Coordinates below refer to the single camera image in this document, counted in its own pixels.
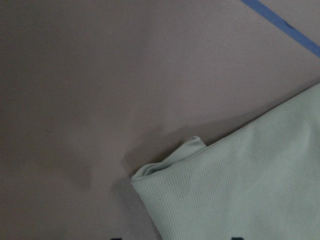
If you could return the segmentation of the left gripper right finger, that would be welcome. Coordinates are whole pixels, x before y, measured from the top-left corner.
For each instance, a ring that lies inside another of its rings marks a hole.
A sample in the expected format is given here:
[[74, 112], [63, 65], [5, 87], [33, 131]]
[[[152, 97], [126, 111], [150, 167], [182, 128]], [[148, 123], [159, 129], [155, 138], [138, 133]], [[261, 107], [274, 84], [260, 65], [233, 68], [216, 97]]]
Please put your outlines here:
[[240, 236], [232, 236], [231, 240], [245, 240], [245, 238], [240, 237]]

